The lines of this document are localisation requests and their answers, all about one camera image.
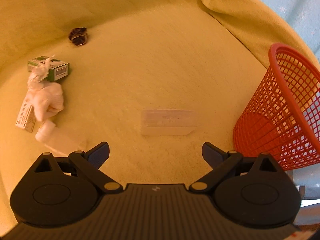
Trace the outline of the clear plastic cup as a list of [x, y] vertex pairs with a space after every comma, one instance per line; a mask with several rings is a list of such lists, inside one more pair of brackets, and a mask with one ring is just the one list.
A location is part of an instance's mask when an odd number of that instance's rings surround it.
[[44, 144], [56, 155], [68, 156], [75, 151], [85, 151], [87, 140], [81, 133], [56, 127]]

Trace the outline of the small white medicine bottle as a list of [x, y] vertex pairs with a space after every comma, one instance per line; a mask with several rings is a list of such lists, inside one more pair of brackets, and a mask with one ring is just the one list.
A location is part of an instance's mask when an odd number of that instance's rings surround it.
[[47, 142], [52, 135], [54, 129], [56, 127], [56, 124], [54, 124], [50, 120], [46, 120], [42, 123], [40, 128], [37, 130], [37, 133], [35, 135], [35, 139], [39, 142]]

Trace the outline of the orange mesh waste basket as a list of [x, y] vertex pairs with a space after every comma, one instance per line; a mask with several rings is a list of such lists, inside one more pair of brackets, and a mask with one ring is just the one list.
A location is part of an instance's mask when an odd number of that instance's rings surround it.
[[290, 46], [273, 44], [270, 66], [233, 129], [247, 157], [271, 154], [284, 170], [319, 164], [319, 70]]

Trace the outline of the white bird ointment box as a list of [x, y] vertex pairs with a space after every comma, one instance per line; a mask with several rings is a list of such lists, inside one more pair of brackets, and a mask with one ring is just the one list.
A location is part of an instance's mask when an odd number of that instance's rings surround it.
[[26, 100], [23, 101], [18, 113], [15, 125], [29, 133], [33, 132], [36, 118], [34, 115], [34, 107]]

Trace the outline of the white mesh sock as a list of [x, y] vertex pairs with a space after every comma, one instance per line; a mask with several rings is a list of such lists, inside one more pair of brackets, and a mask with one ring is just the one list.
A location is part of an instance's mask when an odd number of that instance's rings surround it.
[[62, 86], [56, 82], [43, 81], [29, 87], [25, 99], [33, 106], [35, 118], [40, 122], [64, 109]]

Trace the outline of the white tissue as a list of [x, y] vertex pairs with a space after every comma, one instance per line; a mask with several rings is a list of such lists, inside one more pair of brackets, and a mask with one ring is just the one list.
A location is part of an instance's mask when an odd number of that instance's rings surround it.
[[29, 92], [38, 92], [42, 89], [53, 88], [53, 83], [46, 80], [50, 70], [51, 59], [52, 57], [48, 57], [32, 69], [27, 81], [27, 89]]

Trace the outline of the green white medicine box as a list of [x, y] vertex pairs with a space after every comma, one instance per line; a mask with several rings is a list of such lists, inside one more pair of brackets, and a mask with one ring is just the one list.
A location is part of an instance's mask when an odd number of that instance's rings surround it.
[[[41, 63], [45, 63], [48, 59], [47, 56], [39, 56], [27, 62], [27, 70], [31, 72], [33, 68], [37, 67]], [[49, 62], [48, 75], [45, 80], [50, 82], [56, 82], [64, 77], [67, 77], [70, 72], [70, 64], [55, 58], [51, 58]]]

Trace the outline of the dark brown hair scrunchie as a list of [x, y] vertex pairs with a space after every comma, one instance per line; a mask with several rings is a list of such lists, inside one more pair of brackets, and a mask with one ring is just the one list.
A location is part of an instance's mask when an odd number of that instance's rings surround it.
[[82, 46], [88, 41], [87, 28], [74, 28], [68, 35], [69, 41], [75, 46]]

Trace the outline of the yellow sofa cover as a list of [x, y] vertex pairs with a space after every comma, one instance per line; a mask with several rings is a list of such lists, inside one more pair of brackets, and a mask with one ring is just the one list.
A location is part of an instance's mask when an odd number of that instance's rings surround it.
[[[74, 28], [88, 41], [72, 44]], [[15, 122], [27, 92], [27, 61], [71, 64], [59, 128], [87, 146], [106, 141], [116, 181], [190, 184], [209, 171], [201, 146], [233, 148], [233, 127], [268, 67], [288, 44], [318, 65], [296, 32], [259, 0], [1, 0], [1, 234], [16, 225], [10, 195], [46, 148]], [[146, 136], [147, 109], [194, 111], [183, 136]]]

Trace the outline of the light blue star curtain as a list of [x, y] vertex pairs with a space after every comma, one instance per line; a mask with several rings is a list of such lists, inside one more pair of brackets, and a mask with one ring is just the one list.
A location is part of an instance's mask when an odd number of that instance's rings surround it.
[[302, 38], [319, 59], [319, 0], [260, 0]]

